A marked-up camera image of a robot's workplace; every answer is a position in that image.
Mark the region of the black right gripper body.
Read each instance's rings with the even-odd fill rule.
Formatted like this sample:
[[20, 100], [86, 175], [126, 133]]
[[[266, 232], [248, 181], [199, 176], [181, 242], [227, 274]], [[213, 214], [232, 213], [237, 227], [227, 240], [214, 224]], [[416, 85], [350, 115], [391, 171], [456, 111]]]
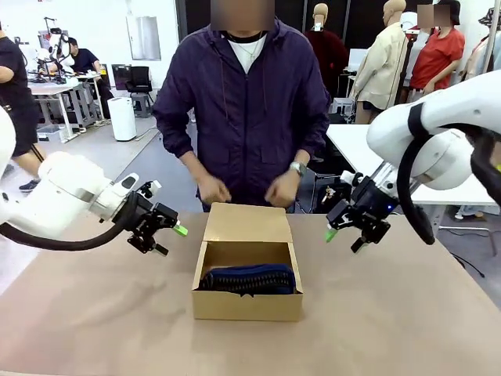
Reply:
[[368, 176], [353, 185], [351, 203], [354, 224], [382, 222], [396, 209], [396, 199], [378, 188]]

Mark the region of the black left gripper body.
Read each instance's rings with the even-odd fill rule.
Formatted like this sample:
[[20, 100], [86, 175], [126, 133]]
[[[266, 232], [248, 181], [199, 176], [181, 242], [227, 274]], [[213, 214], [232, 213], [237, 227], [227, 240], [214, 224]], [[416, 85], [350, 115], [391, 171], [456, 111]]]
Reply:
[[132, 214], [124, 226], [124, 229], [137, 237], [152, 237], [157, 217], [153, 212], [153, 204], [138, 191], [129, 194], [131, 199]]

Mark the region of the person's right hand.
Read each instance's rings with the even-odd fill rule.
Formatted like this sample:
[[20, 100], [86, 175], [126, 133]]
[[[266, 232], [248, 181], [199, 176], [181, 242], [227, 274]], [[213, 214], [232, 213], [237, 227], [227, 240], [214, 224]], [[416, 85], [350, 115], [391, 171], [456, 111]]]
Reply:
[[226, 185], [220, 179], [210, 174], [203, 174], [196, 179], [200, 199], [204, 204], [211, 205], [214, 202], [225, 203], [232, 200]]

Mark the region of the person's left hand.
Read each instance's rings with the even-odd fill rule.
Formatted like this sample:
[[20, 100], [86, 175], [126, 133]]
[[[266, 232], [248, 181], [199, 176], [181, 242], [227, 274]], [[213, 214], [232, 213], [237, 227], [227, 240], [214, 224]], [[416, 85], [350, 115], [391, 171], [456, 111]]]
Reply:
[[277, 177], [267, 190], [265, 200], [276, 208], [289, 208], [296, 199], [301, 177], [288, 171]]

